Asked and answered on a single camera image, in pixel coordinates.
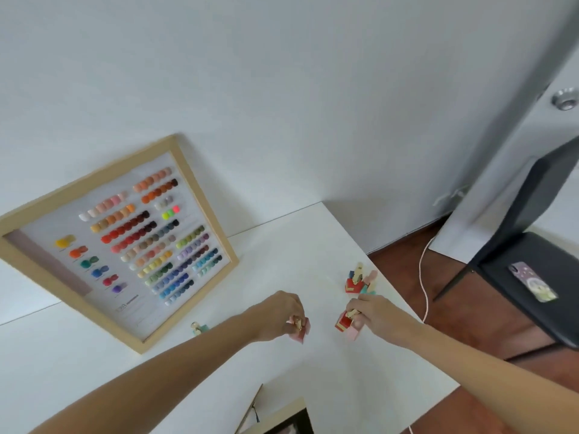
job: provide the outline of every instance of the human arm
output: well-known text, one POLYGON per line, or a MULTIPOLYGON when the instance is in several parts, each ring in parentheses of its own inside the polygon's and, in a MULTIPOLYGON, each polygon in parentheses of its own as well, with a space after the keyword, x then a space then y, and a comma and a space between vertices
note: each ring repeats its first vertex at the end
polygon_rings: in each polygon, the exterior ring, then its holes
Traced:
POLYGON ((35 428, 33 434, 147 433, 205 378, 254 341, 297 332, 295 294, 278 291, 247 311, 123 373, 35 428))
POLYGON ((348 303, 354 326, 366 324, 389 343, 412 350, 524 434, 567 434, 579 426, 579 394, 480 352, 417 321, 382 296, 362 294, 348 303))

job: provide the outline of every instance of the phone case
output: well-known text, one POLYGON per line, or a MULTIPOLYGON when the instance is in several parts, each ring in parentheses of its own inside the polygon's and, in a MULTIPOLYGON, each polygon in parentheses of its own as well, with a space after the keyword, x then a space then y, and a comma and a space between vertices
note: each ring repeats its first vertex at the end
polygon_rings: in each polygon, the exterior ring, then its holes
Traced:
POLYGON ((509 265, 509 270, 523 283, 541 303, 558 299, 559 296, 551 289, 525 262, 509 265))

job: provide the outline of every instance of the brown tiled floor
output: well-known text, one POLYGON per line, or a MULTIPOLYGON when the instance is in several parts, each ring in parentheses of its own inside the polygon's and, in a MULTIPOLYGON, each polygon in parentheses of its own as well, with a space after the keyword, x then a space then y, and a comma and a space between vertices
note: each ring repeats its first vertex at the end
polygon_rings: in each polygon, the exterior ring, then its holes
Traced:
MULTIPOLYGON (((418 281, 418 260, 442 223, 426 227, 370 255, 372 261, 419 316, 424 294, 418 281)), ((422 280, 429 298, 464 266, 428 250, 422 280)), ((435 304, 428 324, 479 350, 505 359, 543 347, 552 340, 476 274, 469 274, 435 304)), ((579 353, 560 350, 519 364, 579 392, 579 353)), ((513 434, 514 431, 462 387, 412 425, 415 434, 513 434)))

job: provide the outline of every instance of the chair leg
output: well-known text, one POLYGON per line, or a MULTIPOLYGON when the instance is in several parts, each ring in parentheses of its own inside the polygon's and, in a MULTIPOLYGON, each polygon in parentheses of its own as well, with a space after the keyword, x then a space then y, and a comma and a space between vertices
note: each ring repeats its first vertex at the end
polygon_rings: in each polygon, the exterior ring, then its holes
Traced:
POLYGON ((510 363, 517 363, 526 359, 531 359, 532 357, 540 357, 542 355, 546 355, 548 353, 551 352, 556 352, 558 350, 561 350, 564 347, 563 344, 561 343, 553 343, 553 344, 549 344, 546 345, 545 347, 541 347, 535 350, 530 350, 528 352, 525 352, 524 354, 519 354, 519 355, 515 355, 514 357, 508 357, 505 359, 505 361, 510 362, 510 363))
POLYGON ((463 279, 463 277, 470 271, 471 269, 468 267, 468 265, 465 265, 464 268, 461 269, 459 273, 456 276, 454 276, 452 280, 448 282, 444 288, 442 288, 442 291, 440 291, 438 294, 434 296, 432 301, 437 301, 440 297, 442 297, 444 294, 450 291, 454 287, 454 285, 460 282, 463 279))

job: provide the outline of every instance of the black chair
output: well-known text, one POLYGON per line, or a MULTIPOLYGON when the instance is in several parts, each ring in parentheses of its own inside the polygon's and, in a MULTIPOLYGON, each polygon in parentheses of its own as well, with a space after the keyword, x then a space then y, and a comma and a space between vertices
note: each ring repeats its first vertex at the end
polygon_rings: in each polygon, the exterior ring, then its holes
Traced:
POLYGON ((579 260, 541 236, 525 232, 549 208, 578 160, 579 137, 537 160, 496 233, 434 298, 440 299, 468 272, 476 272, 555 341, 507 361, 564 346, 579 350, 579 260), (509 266, 517 262, 525 262, 559 298, 540 303, 510 272, 509 266))

